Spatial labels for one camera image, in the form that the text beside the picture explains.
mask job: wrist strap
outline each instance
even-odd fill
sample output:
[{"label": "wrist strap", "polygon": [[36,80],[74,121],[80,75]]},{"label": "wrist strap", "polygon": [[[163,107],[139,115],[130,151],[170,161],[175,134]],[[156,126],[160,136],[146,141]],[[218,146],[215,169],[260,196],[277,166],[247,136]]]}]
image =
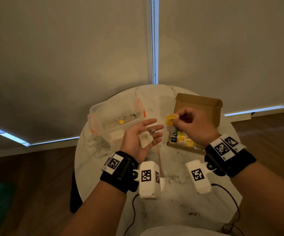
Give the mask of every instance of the wrist strap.
[{"label": "wrist strap", "polygon": [[256,159],[245,150],[246,146],[227,134],[222,135],[206,147],[213,164],[229,177],[234,177]]},{"label": "wrist strap", "polygon": [[101,181],[107,182],[125,194],[128,190],[132,192],[137,190],[138,182],[134,180],[132,174],[133,170],[137,169],[138,163],[132,156],[123,151],[117,151],[106,161],[104,167],[100,176]]}]

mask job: round table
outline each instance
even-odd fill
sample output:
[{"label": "round table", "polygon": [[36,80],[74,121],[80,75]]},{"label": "round table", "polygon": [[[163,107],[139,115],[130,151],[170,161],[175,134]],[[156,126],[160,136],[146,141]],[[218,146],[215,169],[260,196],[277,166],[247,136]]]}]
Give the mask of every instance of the round table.
[{"label": "round table", "polygon": [[[157,118],[156,124],[164,124],[164,126],[166,115],[174,111],[177,93],[197,95],[189,90],[168,85],[144,85],[125,90],[117,95],[130,93],[141,99],[146,111],[146,119]],[[235,129],[223,114],[221,114],[218,131],[220,134],[227,133],[239,140]],[[164,135],[159,149],[166,184],[160,199],[136,198],[135,223],[127,232],[127,236],[140,235],[149,228],[172,224],[219,230],[223,223],[229,222],[236,212],[233,200],[217,186],[213,186],[211,193],[197,193],[185,163],[195,159],[204,162],[204,156],[167,146],[168,132],[165,127],[161,132]],[[101,137],[95,137],[86,123],[77,143],[74,162],[76,184],[83,202],[99,182],[101,167],[112,154],[109,144]],[[156,147],[150,150],[146,160],[158,163]],[[210,173],[208,178],[211,183],[225,187],[238,205],[240,204],[242,196],[227,176],[219,177]],[[132,223],[132,199],[137,193],[138,191],[134,193],[129,191],[127,194],[117,236],[122,236]]]}]

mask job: forearm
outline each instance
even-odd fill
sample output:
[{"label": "forearm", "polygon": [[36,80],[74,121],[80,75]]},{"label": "forearm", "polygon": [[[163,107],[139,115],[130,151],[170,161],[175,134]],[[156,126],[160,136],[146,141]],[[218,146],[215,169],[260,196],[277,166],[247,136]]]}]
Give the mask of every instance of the forearm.
[{"label": "forearm", "polygon": [[250,164],[231,182],[275,228],[284,231],[284,179],[258,162]]},{"label": "forearm", "polygon": [[112,185],[100,181],[73,215],[61,236],[114,236],[125,202],[126,194]]}]

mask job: hand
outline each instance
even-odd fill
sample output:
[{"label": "hand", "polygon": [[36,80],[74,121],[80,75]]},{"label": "hand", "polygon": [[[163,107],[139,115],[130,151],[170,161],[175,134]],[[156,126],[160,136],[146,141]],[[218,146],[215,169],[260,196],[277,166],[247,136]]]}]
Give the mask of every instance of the hand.
[{"label": "hand", "polygon": [[184,131],[192,141],[202,148],[206,148],[211,142],[220,137],[219,132],[207,118],[204,110],[185,107],[176,114],[179,119],[173,120],[174,126]]},{"label": "hand", "polygon": [[120,147],[120,150],[128,153],[130,156],[132,156],[139,164],[141,164],[145,158],[150,149],[155,146],[156,144],[160,143],[162,141],[163,134],[161,132],[155,132],[152,134],[154,140],[146,147],[142,148],[140,144],[140,138],[139,134],[141,134],[144,131],[147,131],[148,129],[152,129],[155,131],[161,130],[164,128],[163,125],[156,125],[152,127],[146,127],[150,124],[156,123],[156,118],[151,118],[144,120],[133,127],[131,127],[129,130],[127,130],[124,133],[124,137],[122,140],[122,144]]}]

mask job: wooden floor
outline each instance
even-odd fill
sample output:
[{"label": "wooden floor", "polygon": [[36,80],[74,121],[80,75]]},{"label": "wooden floor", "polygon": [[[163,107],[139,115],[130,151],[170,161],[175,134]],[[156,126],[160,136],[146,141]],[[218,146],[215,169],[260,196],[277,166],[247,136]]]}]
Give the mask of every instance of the wooden floor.
[{"label": "wooden floor", "polygon": [[[259,162],[284,177],[284,113],[233,123],[242,143]],[[0,235],[58,235],[69,212],[75,147],[0,158],[0,182],[17,190]],[[246,236],[278,235],[241,203],[237,226]],[[232,235],[241,235],[234,230]]]}]

